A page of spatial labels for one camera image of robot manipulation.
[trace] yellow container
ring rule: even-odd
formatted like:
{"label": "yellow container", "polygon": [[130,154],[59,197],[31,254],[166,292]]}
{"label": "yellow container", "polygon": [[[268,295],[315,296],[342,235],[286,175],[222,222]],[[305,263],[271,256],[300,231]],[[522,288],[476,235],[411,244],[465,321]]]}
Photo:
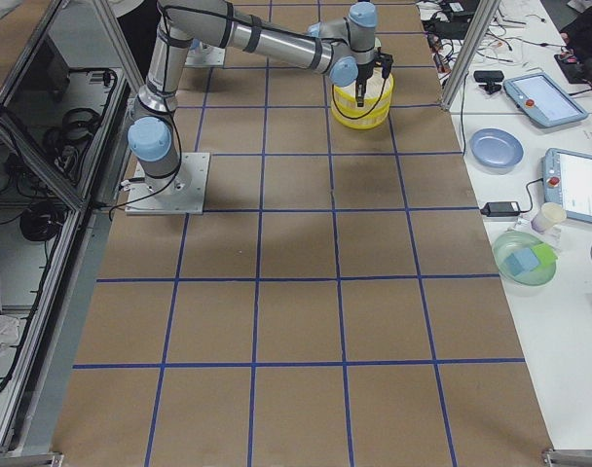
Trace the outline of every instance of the yellow container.
{"label": "yellow container", "polygon": [[374,75],[367,81],[365,105],[363,107],[356,106],[354,84],[344,88],[333,86],[334,99],[331,104],[331,113],[335,120],[344,126],[354,129],[370,129],[387,119],[392,93],[393,76],[389,75],[385,81],[381,69],[375,68]]}

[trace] screen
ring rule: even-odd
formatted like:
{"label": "screen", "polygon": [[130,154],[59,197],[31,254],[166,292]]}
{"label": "screen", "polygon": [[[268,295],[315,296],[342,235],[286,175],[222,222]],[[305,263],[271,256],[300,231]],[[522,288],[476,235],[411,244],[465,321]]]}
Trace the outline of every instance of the screen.
{"label": "screen", "polygon": [[592,159],[565,153],[559,156],[563,207],[592,216]]}
{"label": "screen", "polygon": [[515,81],[515,85],[534,101],[536,108],[550,121],[579,115],[579,110],[569,102],[567,97],[541,76]]}

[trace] paper cup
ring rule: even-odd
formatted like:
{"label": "paper cup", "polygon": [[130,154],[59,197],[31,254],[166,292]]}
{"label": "paper cup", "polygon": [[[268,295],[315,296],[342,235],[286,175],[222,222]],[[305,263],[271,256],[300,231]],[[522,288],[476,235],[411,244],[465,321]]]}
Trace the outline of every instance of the paper cup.
{"label": "paper cup", "polygon": [[560,204],[546,202],[532,220],[532,228],[542,234],[565,219],[567,219],[567,211]]}

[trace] person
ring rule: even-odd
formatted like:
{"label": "person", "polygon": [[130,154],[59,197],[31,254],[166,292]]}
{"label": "person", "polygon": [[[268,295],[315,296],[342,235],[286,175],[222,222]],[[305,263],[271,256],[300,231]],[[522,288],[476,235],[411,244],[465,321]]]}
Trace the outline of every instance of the person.
{"label": "person", "polygon": [[592,7],[563,27],[560,35],[579,61],[592,58]]}
{"label": "person", "polygon": [[156,0],[109,0],[140,75],[147,77],[156,44],[160,12]]}

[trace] green bowl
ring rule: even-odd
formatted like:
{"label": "green bowl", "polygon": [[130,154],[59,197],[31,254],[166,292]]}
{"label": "green bowl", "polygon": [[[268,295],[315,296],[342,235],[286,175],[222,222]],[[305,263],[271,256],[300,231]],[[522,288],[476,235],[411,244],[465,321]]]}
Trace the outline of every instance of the green bowl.
{"label": "green bowl", "polygon": [[537,286],[549,282],[556,274],[555,263],[543,268],[539,267],[528,272],[522,272],[517,275],[512,275],[505,263],[506,258],[515,251],[523,248],[531,248],[541,243],[542,241],[535,236],[524,232],[510,231],[500,235],[493,244],[493,255],[495,256],[495,263],[498,265],[501,275],[524,285]]}

